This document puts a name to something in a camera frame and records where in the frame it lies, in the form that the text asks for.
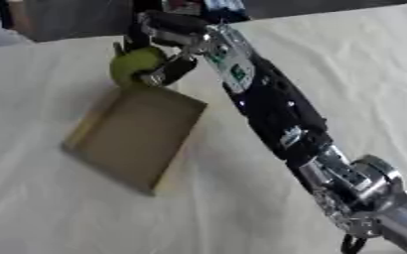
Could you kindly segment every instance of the white tablecloth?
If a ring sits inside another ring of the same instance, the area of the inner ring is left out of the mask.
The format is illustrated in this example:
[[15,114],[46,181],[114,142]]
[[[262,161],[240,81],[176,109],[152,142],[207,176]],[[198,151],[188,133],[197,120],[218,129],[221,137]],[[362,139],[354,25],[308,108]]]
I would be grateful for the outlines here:
[[[407,5],[236,25],[329,119],[352,158],[407,179]],[[104,90],[115,38],[0,48],[0,254],[339,253],[342,232],[247,127],[201,62],[178,89],[209,108],[159,196],[59,145]],[[401,253],[381,239],[364,253]]]

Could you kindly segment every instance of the dark floor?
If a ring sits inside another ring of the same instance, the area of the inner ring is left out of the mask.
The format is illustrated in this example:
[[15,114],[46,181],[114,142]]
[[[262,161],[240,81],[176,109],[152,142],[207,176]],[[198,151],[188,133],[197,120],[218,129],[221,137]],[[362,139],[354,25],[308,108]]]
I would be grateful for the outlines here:
[[[120,34],[129,25],[132,1],[26,0],[38,41]],[[406,0],[244,0],[255,18],[284,17],[384,5]]]

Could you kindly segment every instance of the cardboard tray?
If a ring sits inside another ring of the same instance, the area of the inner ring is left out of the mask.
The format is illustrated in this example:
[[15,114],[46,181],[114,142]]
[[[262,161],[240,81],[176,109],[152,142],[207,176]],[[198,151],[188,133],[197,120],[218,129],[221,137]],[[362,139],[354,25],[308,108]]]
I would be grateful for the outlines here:
[[205,108],[162,87],[116,88],[87,113],[63,147],[113,179],[154,194]]

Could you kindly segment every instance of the robotic arm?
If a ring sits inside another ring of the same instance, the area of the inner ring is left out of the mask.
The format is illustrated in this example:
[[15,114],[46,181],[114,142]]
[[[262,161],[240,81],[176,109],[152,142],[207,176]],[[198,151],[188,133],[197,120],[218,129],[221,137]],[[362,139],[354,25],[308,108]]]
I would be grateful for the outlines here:
[[230,26],[160,12],[139,18],[153,42],[182,49],[139,78],[168,85],[196,67],[196,55],[204,56],[262,142],[346,233],[343,253],[357,253],[366,239],[378,236],[407,252],[407,190],[397,170],[371,155],[349,161],[329,136],[326,119]]

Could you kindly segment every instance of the green ball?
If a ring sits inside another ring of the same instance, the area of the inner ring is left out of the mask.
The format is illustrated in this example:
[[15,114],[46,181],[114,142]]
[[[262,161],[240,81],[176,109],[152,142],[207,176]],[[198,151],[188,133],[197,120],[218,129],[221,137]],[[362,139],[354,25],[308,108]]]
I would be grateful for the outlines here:
[[159,48],[146,47],[134,50],[122,56],[116,56],[111,61],[110,73],[114,82],[122,88],[135,83],[142,83],[134,78],[139,71],[154,70],[167,60],[165,53]]

